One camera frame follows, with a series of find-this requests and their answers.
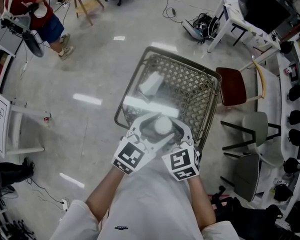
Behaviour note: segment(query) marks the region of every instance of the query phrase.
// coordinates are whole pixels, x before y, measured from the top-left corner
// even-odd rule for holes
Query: red shirt
[[[6,9],[8,9],[8,4],[9,4],[8,1],[9,0],[5,0],[4,6]],[[13,15],[26,14],[28,11],[28,8],[25,5],[23,5],[22,2],[25,4],[35,3],[36,0],[13,0],[12,4],[11,4],[11,8],[10,8],[10,13],[12,13]],[[32,30],[40,29],[54,14],[54,11],[48,5],[48,3],[45,0],[43,2],[44,2],[44,5],[47,7],[47,12],[46,12],[45,16],[43,16],[42,18],[37,18],[33,13],[30,14],[30,16],[31,16],[30,29],[32,29]]]

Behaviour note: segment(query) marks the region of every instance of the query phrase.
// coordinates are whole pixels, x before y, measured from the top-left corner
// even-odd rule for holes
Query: concrete floor
[[[44,152],[28,154],[35,162],[33,179],[57,200],[86,199],[111,167],[110,161],[126,130],[117,126],[114,115],[147,46],[152,42],[176,47],[177,54],[212,70],[216,67],[239,69],[251,59],[242,43],[232,46],[234,38],[226,36],[212,53],[207,53],[210,41],[200,45],[190,38],[181,24],[162,16],[167,0],[118,0],[104,3],[92,10],[93,26],[83,14],[76,17],[73,0],[64,20],[71,34],[74,53],[65,61],[49,48],[43,58],[27,52],[28,65],[20,79],[20,70],[26,61],[22,44],[7,73],[3,93],[27,101],[29,108],[49,111],[52,120],[46,125],[41,118],[24,117],[21,142],[24,146],[40,144]],[[176,10],[176,20],[191,20],[202,12],[213,13],[219,0],[169,0]],[[54,9],[55,0],[51,0]],[[67,8],[61,7],[56,15],[61,22]],[[125,36],[125,40],[114,40]],[[256,74],[244,71],[248,96],[255,92]],[[102,100],[101,105],[73,98],[83,94]],[[240,140],[240,133],[220,125],[220,120],[239,122],[242,116],[254,111],[255,104],[236,109],[219,108],[203,148],[200,175],[209,194],[218,191],[220,176],[231,179],[235,161],[224,157],[222,146]],[[25,156],[9,156],[6,161],[22,163]],[[84,184],[84,188],[65,180],[60,173]],[[34,184],[13,185],[19,198],[6,200],[12,218],[24,219],[35,232],[36,239],[47,240],[56,229],[64,212],[52,204],[53,200]]]

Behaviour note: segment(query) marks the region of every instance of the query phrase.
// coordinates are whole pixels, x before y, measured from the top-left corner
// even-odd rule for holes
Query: gray chair
[[[257,191],[260,175],[260,158],[258,154],[234,155],[223,153],[226,156],[238,158],[234,168],[233,182],[224,177],[220,177],[229,185],[234,187],[234,192],[243,199],[251,202]]]
[[[281,127],[273,123],[268,123],[267,114],[264,112],[253,112],[245,115],[242,120],[242,126],[221,121],[222,125],[242,131],[243,142],[224,146],[222,150],[230,150],[247,146],[250,154],[257,154],[260,159],[273,167],[280,167],[284,164],[284,158],[281,153]],[[268,127],[278,130],[278,133],[268,136]],[[266,153],[261,154],[258,147],[265,141],[272,140],[269,143]]]

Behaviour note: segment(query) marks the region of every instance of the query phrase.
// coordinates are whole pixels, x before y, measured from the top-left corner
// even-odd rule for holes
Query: white t-shirt
[[[161,157],[124,176],[102,230],[88,206],[72,202],[50,240],[239,240],[229,221],[199,230],[187,181],[176,181]]]

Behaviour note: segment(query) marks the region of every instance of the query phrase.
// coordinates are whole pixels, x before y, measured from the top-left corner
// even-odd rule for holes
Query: brown chair
[[[237,106],[247,102],[256,101],[260,98],[264,99],[266,96],[266,81],[262,73],[261,66],[257,64],[254,60],[252,61],[255,68],[260,76],[262,85],[262,94],[247,98],[246,86],[241,72],[250,66],[250,63],[241,68],[240,70],[227,68],[227,67],[217,67],[216,72],[221,75],[221,99],[222,104],[226,107]]]

